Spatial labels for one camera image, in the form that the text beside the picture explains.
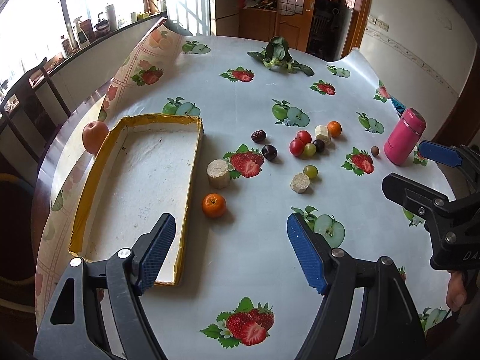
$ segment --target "kettle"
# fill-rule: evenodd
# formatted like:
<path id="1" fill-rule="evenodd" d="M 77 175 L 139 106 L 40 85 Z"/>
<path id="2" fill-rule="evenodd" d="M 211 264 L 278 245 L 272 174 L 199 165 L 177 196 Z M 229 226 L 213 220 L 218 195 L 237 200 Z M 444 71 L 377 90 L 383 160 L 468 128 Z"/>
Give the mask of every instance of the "kettle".
<path id="1" fill-rule="evenodd" d="M 97 37 L 105 36 L 110 32 L 110 22 L 107 19 L 100 19 L 100 15 L 103 12 L 98 14 L 98 23 L 95 24 L 95 29 L 97 30 Z"/>

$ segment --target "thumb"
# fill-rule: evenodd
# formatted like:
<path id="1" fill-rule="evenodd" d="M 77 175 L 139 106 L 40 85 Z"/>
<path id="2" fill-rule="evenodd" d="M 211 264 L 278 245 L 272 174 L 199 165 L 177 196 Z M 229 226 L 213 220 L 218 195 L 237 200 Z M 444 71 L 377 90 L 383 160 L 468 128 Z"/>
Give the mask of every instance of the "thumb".
<path id="1" fill-rule="evenodd" d="M 462 273 L 454 271 L 448 282 L 446 303 L 452 311 L 458 311 L 467 299 L 467 291 L 463 286 Z"/>

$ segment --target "red cherry tomato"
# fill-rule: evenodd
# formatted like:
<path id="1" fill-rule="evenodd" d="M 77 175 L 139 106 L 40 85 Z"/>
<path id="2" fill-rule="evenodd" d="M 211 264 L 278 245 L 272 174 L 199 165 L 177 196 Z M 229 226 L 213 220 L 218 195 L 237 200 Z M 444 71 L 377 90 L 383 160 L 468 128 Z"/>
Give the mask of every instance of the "red cherry tomato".
<path id="1" fill-rule="evenodd" d="M 303 153 L 303 148 L 305 145 L 300 139 L 295 138 L 292 142 L 290 142 L 290 152 L 295 156 L 298 157 Z"/>
<path id="2" fill-rule="evenodd" d="M 297 138 L 300 139 L 304 145 L 311 143 L 311 135 L 308 131 L 301 130 L 297 132 Z"/>

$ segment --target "green grape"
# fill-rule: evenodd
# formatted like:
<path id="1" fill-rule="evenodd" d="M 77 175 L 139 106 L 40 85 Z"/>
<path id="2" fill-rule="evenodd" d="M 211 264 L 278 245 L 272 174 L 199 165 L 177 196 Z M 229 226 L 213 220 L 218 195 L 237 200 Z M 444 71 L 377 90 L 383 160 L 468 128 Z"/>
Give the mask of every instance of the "green grape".
<path id="1" fill-rule="evenodd" d="M 317 148 L 313 143 L 308 143 L 303 148 L 303 154 L 305 154 L 307 157 L 313 156 L 316 152 L 317 152 Z"/>
<path id="2" fill-rule="evenodd" d="M 307 165 L 303 168 L 303 173 L 305 173 L 309 179 L 314 179 L 318 175 L 318 169 L 313 165 Z"/>

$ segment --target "pink thermos bottle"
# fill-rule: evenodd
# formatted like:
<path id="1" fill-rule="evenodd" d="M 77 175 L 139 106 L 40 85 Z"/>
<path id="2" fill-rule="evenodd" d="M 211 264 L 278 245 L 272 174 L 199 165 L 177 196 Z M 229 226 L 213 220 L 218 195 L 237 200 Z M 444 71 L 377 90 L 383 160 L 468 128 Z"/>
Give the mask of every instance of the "pink thermos bottle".
<path id="1" fill-rule="evenodd" d="M 426 126 L 422 115 L 413 108 L 406 109 L 383 146 L 387 158 L 395 165 L 401 165 L 412 152 Z"/>

